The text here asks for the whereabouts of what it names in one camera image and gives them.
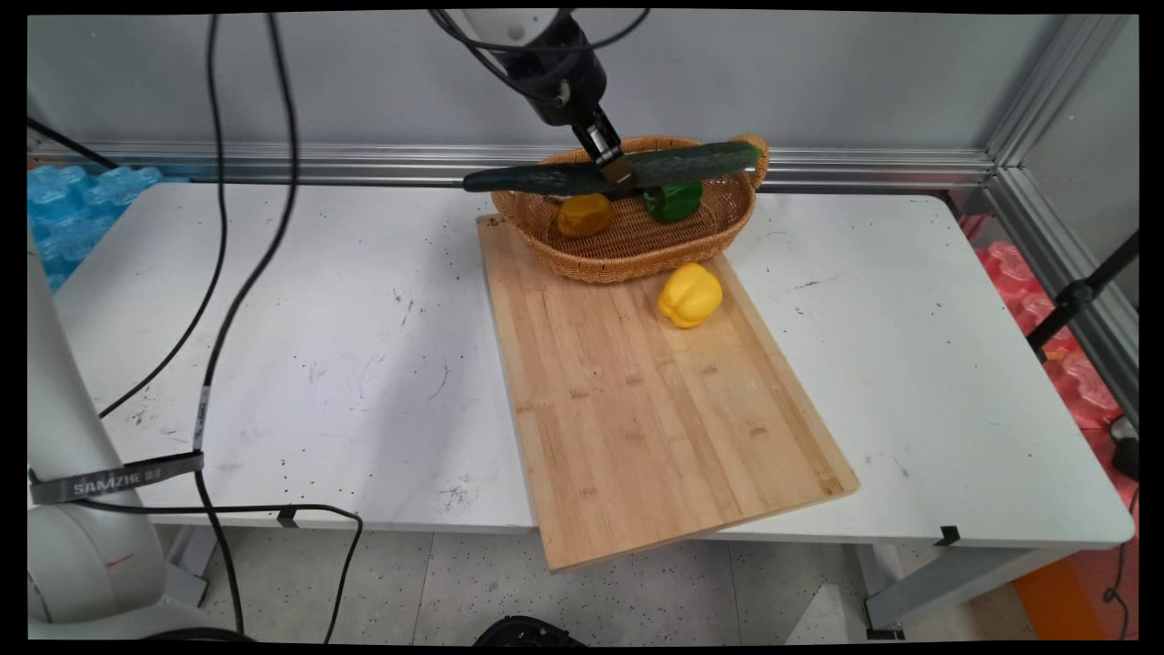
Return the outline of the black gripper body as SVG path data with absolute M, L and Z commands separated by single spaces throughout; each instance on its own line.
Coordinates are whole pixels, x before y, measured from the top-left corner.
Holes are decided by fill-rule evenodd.
M 599 109 L 606 71 L 587 50 L 590 42 L 570 13 L 510 14 L 496 37 L 512 48 L 496 54 L 508 80 L 524 92 L 545 124 L 595 128 L 606 120 Z

